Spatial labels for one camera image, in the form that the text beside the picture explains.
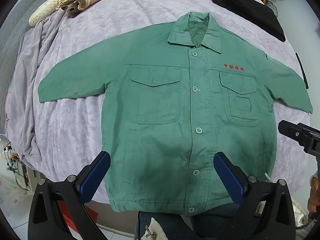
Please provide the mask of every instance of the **blue gripper pad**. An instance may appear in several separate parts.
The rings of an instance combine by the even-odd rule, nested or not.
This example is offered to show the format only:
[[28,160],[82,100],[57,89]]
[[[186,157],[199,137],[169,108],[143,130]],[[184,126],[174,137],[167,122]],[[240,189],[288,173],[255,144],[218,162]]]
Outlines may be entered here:
[[101,152],[93,162],[88,165],[87,169],[91,168],[89,174],[84,179],[79,188],[79,200],[84,204],[92,200],[93,195],[97,191],[101,181],[110,168],[111,158],[107,152]]
[[220,177],[224,187],[228,191],[232,201],[241,205],[244,202],[244,188],[229,166],[234,165],[221,153],[216,153],[213,157],[213,166]]

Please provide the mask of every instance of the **pocket flap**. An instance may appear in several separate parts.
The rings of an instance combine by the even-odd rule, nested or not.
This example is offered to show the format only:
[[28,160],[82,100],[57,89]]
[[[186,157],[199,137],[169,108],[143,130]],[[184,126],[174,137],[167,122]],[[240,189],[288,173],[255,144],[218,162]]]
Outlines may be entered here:
[[150,87],[178,82],[180,76],[180,67],[132,65],[131,68],[131,80]]
[[255,78],[244,75],[220,72],[220,82],[225,88],[240,95],[253,93],[257,90]]

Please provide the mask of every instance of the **finger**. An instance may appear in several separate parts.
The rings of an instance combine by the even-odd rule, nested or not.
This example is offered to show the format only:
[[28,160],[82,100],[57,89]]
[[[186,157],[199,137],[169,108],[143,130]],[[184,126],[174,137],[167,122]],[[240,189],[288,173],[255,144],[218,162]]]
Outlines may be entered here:
[[316,213],[316,211],[317,211],[316,205],[314,205],[314,204],[311,202],[310,198],[308,199],[307,209],[308,209],[310,212],[312,212],[312,213]]
[[309,201],[315,206],[320,206],[320,195],[319,195],[319,193],[313,192],[312,189],[311,189],[310,190]]
[[311,203],[308,203],[307,209],[308,209],[309,212],[312,212],[312,213],[316,213],[317,212],[316,206],[311,204]]
[[319,187],[319,180],[316,177],[313,177],[311,180],[311,188],[313,192],[316,192]]

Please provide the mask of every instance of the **bed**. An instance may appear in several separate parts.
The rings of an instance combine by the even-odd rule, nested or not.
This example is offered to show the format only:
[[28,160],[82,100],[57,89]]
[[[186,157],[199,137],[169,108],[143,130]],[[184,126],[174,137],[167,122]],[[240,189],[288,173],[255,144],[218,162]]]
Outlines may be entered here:
[[[39,103],[38,85],[57,62],[105,38],[175,21],[189,11],[210,12],[220,26],[302,77],[288,41],[279,41],[211,0],[101,0],[75,18],[67,18],[64,11],[58,10],[24,34],[8,85],[5,122],[1,123],[1,129],[5,126],[5,134],[23,162],[50,180],[61,181],[70,174],[79,173],[101,150],[104,94]],[[309,125],[307,113],[289,108],[280,101],[275,102],[274,112],[276,125],[282,119]],[[293,193],[304,181],[306,166],[307,155],[298,143],[278,133],[272,180],[285,179]],[[93,200],[109,203],[104,183]]]

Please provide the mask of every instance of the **side pocket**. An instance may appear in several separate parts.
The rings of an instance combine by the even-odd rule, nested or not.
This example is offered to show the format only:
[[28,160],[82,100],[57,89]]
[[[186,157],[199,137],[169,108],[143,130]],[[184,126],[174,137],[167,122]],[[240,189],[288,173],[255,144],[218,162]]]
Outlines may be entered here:
[[123,181],[127,183],[131,183],[133,161],[136,149],[136,134],[137,130],[128,130],[123,168]]

